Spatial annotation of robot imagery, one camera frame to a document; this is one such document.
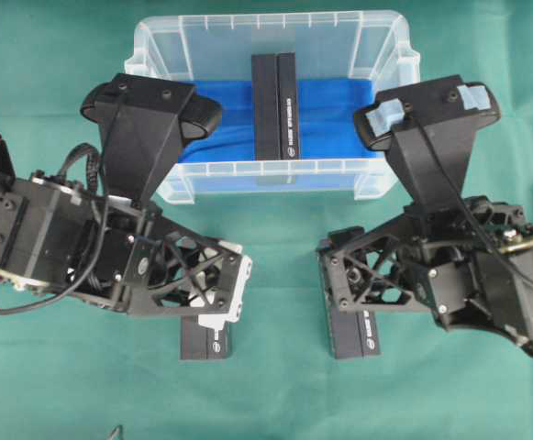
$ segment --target black cable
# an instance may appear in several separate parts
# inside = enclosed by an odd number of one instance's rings
[[[64,163],[62,163],[61,168],[58,171],[56,177],[62,180],[66,180],[66,173],[69,168],[79,159],[86,156],[86,187],[92,192],[97,192],[97,174],[99,172],[99,162],[101,161],[101,156],[97,148],[93,147],[91,144],[86,142],[77,145],[72,149]]]
[[[106,144],[107,144],[108,140],[110,139],[109,135],[113,131],[113,128],[114,128],[116,120],[117,120],[117,115],[119,114],[119,110],[121,109],[121,106],[122,106],[124,101],[125,101],[125,95],[122,95],[119,98],[119,100],[118,100],[115,114],[113,115],[113,118],[111,120],[111,124],[109,125],[109,129],[107,130],[107,136],[105,136],[105,142],[104,142],[104,144],[102,146],[102,153],[101,153],[100,157],[103,157],[103,154],[105,153]],[[78,277],[75,277],[74,281],[72,282],[72,284],[70,286],[68,286],[66,289],[64,289],[64,291],[62,291],[60,293],[56,293],[54,296],[51,296],[51,297],[49,297],[49,298],[47,298],[45,300],[32,302],[30,304],[21,305],[21,306],[18,306],[18,307],[11,307],[11,308],[8,308],[8,309],[0,309],[0,315],[4,316],[4,315],[10,315],[10,314],[21,314],[23,312],[30,312],[32,310],[41,309],[42,307],[46,307],[47,305],[52,305],[54,303],[57,303],[61,299],[67,297],[70,294],[72,294],[87,279],[87,277],[93,271],[94,266],[97,263],[97,260],[99,260],[99,256],[101,254],[101,249],[103,248],[103,242],[105,240],[105,225],[107,224],[107,218],[108,218],[108,215],[109,215],[109,189],[108,189],[108,186],[107,186],[107,180],[106,180],[106,176],[105,176],[105,165],[104,165],[104,163],[103,163],[103,161],[101,159],[98,161],[98,163],[99,163],[98,174],[99,174],[99,179],[101,181],[101,187],[102,187],[102,192],[103,192],[103,200],[104,200],[103,213],[101,214],[101,223],[100,223],[100,226],[99,226],[99,230],[97,232],[97,238],[95,240],[93,255],[91,256],[91,259],[89,260],[88,264],[84,268],[83,272]]]
[[[427,144],[429,153],[431,154],[432,159],[435,161],[435,164],[437,165],[439,172],[443,175],[446,182],[448,183],[448,186],[451,189],[451,192],[454,195],[454,199],[457,203],[457,205],[460,207],[461,212],[466,217],[466,220],[472,227],[473,231],[476,233],[476,235],[480,238],[480,240],[483,242],[483,244],[486,246],[486,249],[489,251],[489,253],[496,259],[498,263],[505,268],[509,273],[512,275],[516,275],[518,278],[520,278],[527,286],[529,286],[531,289],[533,289],[533,280],[530,279],[527,275],[525,275],[519,268],[512,262],[509,261],[507,258],[503,256],[503,254],[500,253],[496,245],[493,243],[491,238],[484,232],[484,229],[474,217],[473,213],[470,211],[468,206],[466,206],[466,203],[461,198],[461,193],[458,188],[456,188],[455,183],[450,178],[448,172],[443,167],[441,160],[439,160],[439,156],[437,151],[435,150],[435,146],[433,145],[433,142],[429,138],[428,132],[425,130],[423,125],[412,115],[409,114],[409,117],[411,120],[413,120],[417,127],[419,128],[419,132],[421,133],[421,136],[423,136],[423,139],[425,140],[425,143]]]

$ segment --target blue cloth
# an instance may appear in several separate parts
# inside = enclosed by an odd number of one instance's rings
[[[254,160],[250,81],[197,81],[197,92],[219,101],[223,120],[207,139],[192,142],[180,162]],[[301,80],[297,85],[301,159],[369,158],[353,114],[372,102],[368,80]]]

